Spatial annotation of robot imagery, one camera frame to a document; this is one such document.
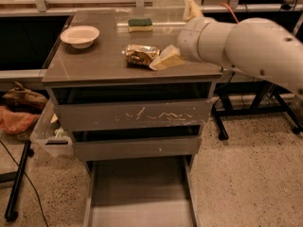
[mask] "cart drawer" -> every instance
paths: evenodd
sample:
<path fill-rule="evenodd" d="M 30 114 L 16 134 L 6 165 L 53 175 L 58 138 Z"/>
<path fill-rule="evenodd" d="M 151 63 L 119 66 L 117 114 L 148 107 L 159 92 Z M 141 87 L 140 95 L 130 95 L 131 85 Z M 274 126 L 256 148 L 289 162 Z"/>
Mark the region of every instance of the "cart drawer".
<path fill-rule="evenodd" d="M 209 118 L 211 100 L 149 101 L 60 105 L 56 113 L 64 129 L 95 131 L 201 125 Z"/>
<path fill-rule="evenodd" d="M 91 83 L 73 87 L 55 87 L 50 91 L 56 104 L 64 105 L 210 98 L 210 88 L 212 81 L 111 86 Z"/>
<path fill-rule="evenodd" d="M 189 181 L 184 157 L 95 162 L 83 226 L 200 226 Z"/>
<path fill-rule="evenodd" d="M 194 155 L 201 145 L 198 137 L 148 138 L 74 143 L 75 154 L 83 161 Z"/>

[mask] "gray tabletop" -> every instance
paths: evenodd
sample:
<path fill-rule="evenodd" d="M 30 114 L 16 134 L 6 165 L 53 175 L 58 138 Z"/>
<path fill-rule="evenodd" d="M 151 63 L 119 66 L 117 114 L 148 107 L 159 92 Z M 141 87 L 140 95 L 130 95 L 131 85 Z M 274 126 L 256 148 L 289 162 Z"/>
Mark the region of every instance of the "gray tabletop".
<path fill-rule="evenodd" d="M 98 9 L 78 11 L 70 26 L 94 26 L 100 34 L 93 45 L 76 49 L 61 43 L 45 76 L 44 84 L 156 82 L 176 80 L 215 79 L 222 74 L 221 67 L 210 63 L 186 62 L 184 65 L 162 71 L 129 66 L 123 51 L 128 44 L 156 46 L 161 50 L 177 45 L 182 21 L 182 9 Z M 128 32 L 130 18 L 150 17 L 153 31 Z"/>

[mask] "sponge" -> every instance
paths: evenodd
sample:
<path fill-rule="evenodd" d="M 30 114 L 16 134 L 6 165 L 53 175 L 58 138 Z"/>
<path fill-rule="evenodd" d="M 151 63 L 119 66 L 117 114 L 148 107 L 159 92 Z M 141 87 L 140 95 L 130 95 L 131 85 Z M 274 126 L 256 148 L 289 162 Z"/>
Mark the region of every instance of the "sponge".
<path fill-rule="evenodd" d="M 152 31 L 152 19 L 129 19 L 129 32 Z"/>

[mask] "white bowl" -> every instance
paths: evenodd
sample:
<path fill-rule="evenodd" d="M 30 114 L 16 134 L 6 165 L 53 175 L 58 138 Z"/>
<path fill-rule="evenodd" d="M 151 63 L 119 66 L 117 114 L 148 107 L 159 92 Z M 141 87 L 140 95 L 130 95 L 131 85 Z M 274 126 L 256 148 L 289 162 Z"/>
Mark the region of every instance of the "white bowl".
<path fill-rule="evenodd" d="M 99 31 L 94 26 L 73 26 L 64 31 L 60 38 L 77 49 L 84 49 L 91 46 L 98 35 Z"/>

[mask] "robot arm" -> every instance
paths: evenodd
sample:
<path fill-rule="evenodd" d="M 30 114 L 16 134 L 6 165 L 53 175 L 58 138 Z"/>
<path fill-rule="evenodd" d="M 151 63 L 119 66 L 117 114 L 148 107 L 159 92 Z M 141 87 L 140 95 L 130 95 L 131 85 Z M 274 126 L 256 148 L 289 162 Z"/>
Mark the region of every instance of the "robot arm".
<path fill-rule="evenodd" d="M 303 44 L 273 21 L 238 24 L 204 16 L 190 20 L 178 37 L 188 61 L 206 61 L 284 87 L 303 100 Z"/>

